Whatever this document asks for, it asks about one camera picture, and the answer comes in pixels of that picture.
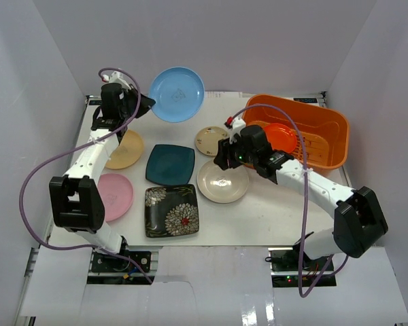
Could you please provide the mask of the small orange plate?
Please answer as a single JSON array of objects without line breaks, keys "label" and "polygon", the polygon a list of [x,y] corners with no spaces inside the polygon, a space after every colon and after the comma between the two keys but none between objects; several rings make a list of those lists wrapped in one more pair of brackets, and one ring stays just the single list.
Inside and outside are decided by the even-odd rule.
[{"label": "small orange plate", "polygon": [[274,150],[292,153],[297,146],[295,133],[283,124],[273,123],[264,127],[264,132]]}]

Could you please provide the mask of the blue round plate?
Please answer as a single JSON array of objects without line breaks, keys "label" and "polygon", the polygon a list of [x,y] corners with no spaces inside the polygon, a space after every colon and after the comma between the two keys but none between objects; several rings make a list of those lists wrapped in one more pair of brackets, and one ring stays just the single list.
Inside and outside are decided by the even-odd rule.
[{"label": "blue round plate", "polygon": [[205,97],[201,77],[186,67],[171,67],[159,73],[149,89],[149,97],[155,100],[153,114],[159,119],[180,123],[198,113]]}]

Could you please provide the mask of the cream round plate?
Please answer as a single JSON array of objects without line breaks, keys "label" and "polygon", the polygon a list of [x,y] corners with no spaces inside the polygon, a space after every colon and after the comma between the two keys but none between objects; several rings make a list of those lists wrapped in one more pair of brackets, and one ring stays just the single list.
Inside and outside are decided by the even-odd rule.
[{"label": "cream round plate", "polygon": [[246,168],[222,170],[212,161],[206,162],[197,173],[200,192],[212,202],[228,204],[239,200],[249,188]]}]

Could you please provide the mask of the teal square plate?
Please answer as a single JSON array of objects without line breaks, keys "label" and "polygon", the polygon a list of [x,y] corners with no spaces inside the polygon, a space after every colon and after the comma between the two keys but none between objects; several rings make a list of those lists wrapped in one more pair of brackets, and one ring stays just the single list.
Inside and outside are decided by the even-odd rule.
[{"label": "teal square plate", "polygon": [[195,152],[190,147],[157,144],[146,164],[146,179],[157,185],[188,184],[194,170]]}]

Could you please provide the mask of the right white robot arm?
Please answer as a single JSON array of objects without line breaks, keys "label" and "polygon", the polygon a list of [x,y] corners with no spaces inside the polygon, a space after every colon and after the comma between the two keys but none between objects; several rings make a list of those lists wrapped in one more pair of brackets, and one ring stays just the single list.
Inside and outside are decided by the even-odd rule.
[{"label": "right white robot arm", "polygon": [[333,227],[306,235],[293,246],[295,266],[313,268],[321,257],[345,253],[361,257],[388,232],[376,193],[368,188],[339,185],[322,175],[304,169],[294,156],[274,150],[264,130],[246,126],[233,136],[218,141],[214,160],[222,170],[252,165],[264,179],[306,195],[333,219]]}]

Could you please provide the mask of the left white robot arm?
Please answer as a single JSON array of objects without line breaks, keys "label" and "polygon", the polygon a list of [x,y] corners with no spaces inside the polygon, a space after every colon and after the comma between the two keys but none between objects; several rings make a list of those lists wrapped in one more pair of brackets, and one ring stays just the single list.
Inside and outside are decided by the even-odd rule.
[{"label": "left white robot arm", "polygon": [[145,115],[156,101],[119,83],[101,87],[101,104],[92,116],[87,147],[62,177],[49,182],[54,224],[75,233],[96,249],[109,251],[107,263],[116,271],[129,266],[126,240],[105,221],[105,207],[97,188],[101,173],[119,147],[132,117]]}]

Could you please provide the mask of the orange plastic bin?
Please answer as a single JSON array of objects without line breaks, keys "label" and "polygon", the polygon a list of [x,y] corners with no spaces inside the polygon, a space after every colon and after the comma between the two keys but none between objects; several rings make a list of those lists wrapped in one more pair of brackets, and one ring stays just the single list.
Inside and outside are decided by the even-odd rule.
[{"label": "orange plastic bin", "polygon": [[306,146],[308,167],[326,176],[343,166],[347,159],[350,139],[350,125],[338,111],[301,101],[299,98],[281,98],[269,94],[257,94],[249,99],[243,113],[247,125],[261,127],[272,123],[292,128],[292,123],[283,113],[269,108],[278,107],[289,115],[303,136]]}]

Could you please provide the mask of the small beige patterned plate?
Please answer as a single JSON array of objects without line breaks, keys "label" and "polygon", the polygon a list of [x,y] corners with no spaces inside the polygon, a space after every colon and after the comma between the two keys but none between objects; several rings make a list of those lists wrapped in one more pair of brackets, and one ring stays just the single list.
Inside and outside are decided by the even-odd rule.
[{"label": "small beige patterned plate", "polygon": [[194,144],[202,154],[215,157],[218,153],[219,140],[226,139],[228,132],[217,126],[208,126],[201,129],[194,140]]}]

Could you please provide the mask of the yellow round plate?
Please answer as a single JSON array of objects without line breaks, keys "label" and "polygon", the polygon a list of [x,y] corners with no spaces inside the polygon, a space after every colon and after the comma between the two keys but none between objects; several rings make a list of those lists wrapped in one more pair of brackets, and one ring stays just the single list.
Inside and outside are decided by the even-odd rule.
[{"label": "yellow round plate", "polygon": [[105,167],[111,170],[128,168],[140,159],[143,151],[144,142],[141,136],[135,131],[128,130]]}]

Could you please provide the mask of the right black table label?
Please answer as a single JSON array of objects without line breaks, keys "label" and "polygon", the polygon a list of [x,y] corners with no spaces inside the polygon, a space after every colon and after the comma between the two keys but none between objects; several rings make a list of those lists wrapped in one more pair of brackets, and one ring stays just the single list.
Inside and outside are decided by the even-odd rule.
[{"label": "right black table label", "polygon": [[317,98],[293,98],[294,101],[300,103],[307,103],[307,104],[315,104],[318,103]]}]

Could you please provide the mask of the pink round plate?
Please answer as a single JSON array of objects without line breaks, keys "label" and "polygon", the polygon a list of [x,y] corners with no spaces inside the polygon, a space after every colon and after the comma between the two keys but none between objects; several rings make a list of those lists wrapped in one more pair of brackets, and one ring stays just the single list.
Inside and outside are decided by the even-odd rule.
[{"label": "pink round plate", "polygon": [[116,173],[101,175],[97,188],[105,207],[106,222],[119,219],[131,208],[134,189],[125,176]]}]

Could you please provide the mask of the black floral square plate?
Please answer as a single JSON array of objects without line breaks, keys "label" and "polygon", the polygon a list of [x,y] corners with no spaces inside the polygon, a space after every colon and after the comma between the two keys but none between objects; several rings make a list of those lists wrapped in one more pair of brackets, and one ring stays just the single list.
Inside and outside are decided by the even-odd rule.
[{"label": "black floral square plate", "polygon": [[197,191],[192,184],[150,187],[144,203],[148,238],[189,236],[200,229]]}]

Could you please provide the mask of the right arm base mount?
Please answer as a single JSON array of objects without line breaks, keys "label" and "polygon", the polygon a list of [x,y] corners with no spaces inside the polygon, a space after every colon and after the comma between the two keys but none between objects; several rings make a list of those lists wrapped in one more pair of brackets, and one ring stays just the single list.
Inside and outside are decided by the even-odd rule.
[{"label": "right arm base mount", "polygon": [[[265,257],[271,270],[271,280],[273,288],[297,288],[299,283],[298,256],[290,247],[270,248],[269,254]],[[327,257],[322,257],[313,261],[303,263],[302,286],[310,287],[321,269],[326,265]],[[327,266],[324,274],[316,283],[317,287],[335,287],[336,278],[333,262]]]}]

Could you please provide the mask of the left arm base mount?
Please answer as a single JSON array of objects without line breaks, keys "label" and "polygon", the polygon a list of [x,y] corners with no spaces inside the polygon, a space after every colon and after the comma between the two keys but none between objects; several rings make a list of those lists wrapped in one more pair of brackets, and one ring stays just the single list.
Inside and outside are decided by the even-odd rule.
[{"label": "left arm base mount", "polygon": [[156,273],[156,254],[151,251],[125,251],[125,256],[134,260],[151,281],[148,281],[135,264],[94,251],[86,283],[88,285],[150,285]]}]

